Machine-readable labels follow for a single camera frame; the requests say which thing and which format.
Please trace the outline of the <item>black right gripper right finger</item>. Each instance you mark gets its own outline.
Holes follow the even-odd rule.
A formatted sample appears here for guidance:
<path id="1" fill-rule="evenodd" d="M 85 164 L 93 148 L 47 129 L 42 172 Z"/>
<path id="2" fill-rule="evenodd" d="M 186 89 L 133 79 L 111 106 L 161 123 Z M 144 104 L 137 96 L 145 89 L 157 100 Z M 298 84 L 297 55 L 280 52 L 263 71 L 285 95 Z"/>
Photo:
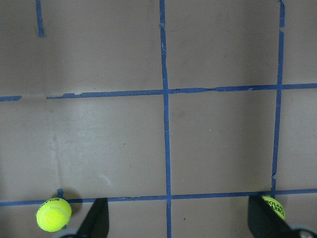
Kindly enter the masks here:
<path id="1" fill-rule="evenodd" d="M 293 238 L 293 230 L 282 220 L 262 196 L 248 199 L 248 228 L 255 238 Z"/>

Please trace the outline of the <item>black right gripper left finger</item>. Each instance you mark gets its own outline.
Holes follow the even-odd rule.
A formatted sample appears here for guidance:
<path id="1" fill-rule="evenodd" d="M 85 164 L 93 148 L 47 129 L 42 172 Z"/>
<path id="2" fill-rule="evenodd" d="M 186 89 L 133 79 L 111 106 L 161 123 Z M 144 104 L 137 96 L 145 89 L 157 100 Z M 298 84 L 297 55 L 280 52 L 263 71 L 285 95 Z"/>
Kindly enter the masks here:
<path id="1" fill-rule="evenodd" d="M 76 232 L 77 238 L 106 238 L 109 233 L 108 199 L 97 198 Z"/>

